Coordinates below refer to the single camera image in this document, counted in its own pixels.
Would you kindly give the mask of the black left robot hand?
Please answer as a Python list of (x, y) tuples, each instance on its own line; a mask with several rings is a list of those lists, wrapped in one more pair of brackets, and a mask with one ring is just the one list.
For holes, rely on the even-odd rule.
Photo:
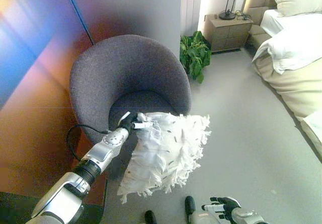
[(129, 133), (135, 129), (143, 129), (152, 127), (153, 123), (138, 119), (137, 112), (126, 112), (119, 120), (117, 127), (124, 128)]

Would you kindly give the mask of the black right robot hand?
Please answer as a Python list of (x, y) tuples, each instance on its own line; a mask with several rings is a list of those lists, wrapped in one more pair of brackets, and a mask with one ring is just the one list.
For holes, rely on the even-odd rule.
[(221, 213), (220, 219), (235, 223), (232, 218), (232, 211), (236, 208), (241, 208), (240, 203), (232, 197), (210, 197), (211, 204), (204, 204), (201, 206), (203, 211), (209, 213)]

